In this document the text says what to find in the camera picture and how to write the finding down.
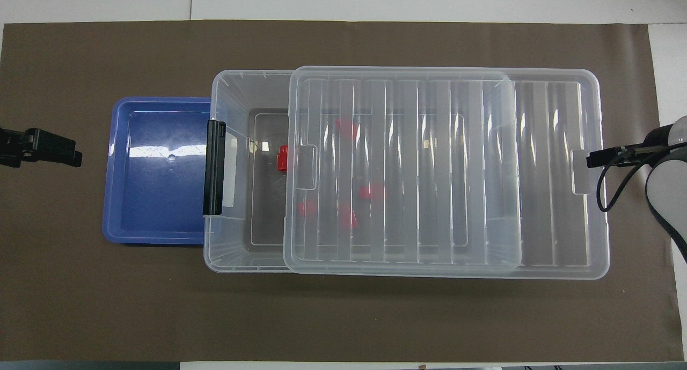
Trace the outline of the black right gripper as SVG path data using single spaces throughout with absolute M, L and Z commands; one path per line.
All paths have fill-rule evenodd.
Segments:
M 586 166 L 589 169 L 596 169 L 617 164 L 646 163 L 648 158 L 668 147 L 668 136 L 672 128 L 673 125 L 660 126 L 650 131 L 643 142 L 623 146 L 622 152 L 621 148 L 604 148 L 592 151 L 586 157 Z

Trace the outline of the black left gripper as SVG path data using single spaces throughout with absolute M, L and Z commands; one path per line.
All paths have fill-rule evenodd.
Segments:
M 76 149 L 76 141 L 30 128 L 24 132 L 1 128 L 1 165 L 17 169 L 21 156 L 33 156 L 38 161 L 81 167 L 83 153 Z

